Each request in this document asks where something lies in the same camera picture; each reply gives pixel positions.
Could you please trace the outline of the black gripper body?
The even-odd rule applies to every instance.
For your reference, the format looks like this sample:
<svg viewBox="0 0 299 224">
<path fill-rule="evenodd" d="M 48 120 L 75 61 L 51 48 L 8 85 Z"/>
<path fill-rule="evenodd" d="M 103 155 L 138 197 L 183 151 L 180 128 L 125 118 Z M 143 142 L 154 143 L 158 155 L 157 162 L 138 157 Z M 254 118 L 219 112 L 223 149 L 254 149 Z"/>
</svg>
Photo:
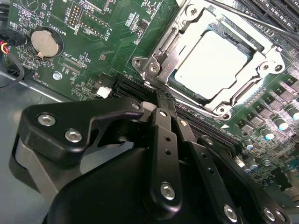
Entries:
<svg viewBox="0 0 299 224">
<path fill-rule="evenodd" d="M 158 224 L 144 205 L 151 153 L 131 149 L 64 186 L 53 200 L 47 224 Z M 182 206 L 168 224 L 223 224 L 199 174 L 178 164 Z"/>
</svg>

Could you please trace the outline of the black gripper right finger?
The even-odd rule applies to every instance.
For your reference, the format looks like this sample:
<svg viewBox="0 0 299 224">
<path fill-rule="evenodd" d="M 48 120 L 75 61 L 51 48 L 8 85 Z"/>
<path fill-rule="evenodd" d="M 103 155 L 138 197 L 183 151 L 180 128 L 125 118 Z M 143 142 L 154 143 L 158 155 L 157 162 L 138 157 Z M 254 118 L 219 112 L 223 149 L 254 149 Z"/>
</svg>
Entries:
<svg viewBox="0 0 299 224">
<path fill-rule="evenodd" d="M 223 145 L 207 135 L 196 138 L 189 124 L 179 118 L 175 98 L 166 102 L 180 137 L 180 144 L 202 179 L 213 224 L 289 224 L 290 218 L 235 160 Z"/>
</svg>

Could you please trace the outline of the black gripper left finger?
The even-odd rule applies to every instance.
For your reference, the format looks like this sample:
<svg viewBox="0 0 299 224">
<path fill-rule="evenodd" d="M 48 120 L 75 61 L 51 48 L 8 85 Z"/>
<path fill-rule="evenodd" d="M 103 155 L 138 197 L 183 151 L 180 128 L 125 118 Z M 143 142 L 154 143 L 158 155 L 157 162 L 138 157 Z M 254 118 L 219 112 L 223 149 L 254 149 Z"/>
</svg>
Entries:
<svg viewBox="0 0 299 224">
<path fill-rule="evenodd" d="M 32 105 L 21 114 L 13 157 L 52 204 L 81 177 L 81 161 L 96 144 L 131 141 L 151 153 L 144 196 L 147 211 L 168 220 L 181 208 L 177 136 L 168 109 L 147 110 L 133 98 Z"/>
</svg>

